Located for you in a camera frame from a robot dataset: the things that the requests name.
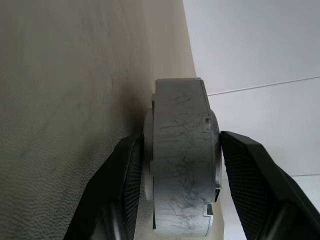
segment beige wall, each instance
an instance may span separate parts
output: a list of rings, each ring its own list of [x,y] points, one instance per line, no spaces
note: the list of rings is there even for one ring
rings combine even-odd
[[[0,32],[1,237],[62,239],[88,179],[141,129],[155,79],[195,77],[183,3],[3,0]]]

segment black ribbed rubber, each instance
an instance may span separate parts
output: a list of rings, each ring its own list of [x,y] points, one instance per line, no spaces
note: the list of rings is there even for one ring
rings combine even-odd
[[[142,148],[143,144],[138,142],[132,149],[126,179],[122,191],[122,210],[123,217],[125,218],[125,222],[127,225],[128,240],[133,240],[135,236],[142,174]]]
[[[247,150],[236,141],[224,139],[223,155],[231,196],[245,236],[259,236],[273,205],[272,194]]]

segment textured wall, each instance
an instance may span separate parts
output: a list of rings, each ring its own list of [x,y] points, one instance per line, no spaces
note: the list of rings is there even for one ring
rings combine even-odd
[[[195,77],[183,4],[3,0],[0,32],[1,239],[62,239],[154,80]],[[155,238],[152,205],[139,211],[139,239]]]

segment white wall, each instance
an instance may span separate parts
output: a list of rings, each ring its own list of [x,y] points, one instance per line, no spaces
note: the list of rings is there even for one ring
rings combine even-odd
[[[262,143],[312,201],[320,199],[320,2],[183,3],[195,71],[220,130]],[[245,239],[222,179],[224,239]]]

